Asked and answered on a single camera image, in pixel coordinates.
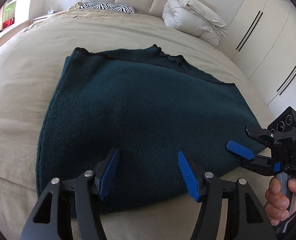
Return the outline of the person's right hand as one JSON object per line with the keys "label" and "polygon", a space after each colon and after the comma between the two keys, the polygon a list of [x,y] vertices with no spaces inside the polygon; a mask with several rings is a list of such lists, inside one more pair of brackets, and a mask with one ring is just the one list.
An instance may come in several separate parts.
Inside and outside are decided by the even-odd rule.
{"label": "person's right hand", "polygon": [[[288,181],[288,188],[294,193],[293,209],[296,210],[296,178]],[[269,182],[265,198],[264,210],[273,226],[277,226],[289,217],[287,208],[290,200],[281,193],[281,183],[277,178],[272,178]]]}

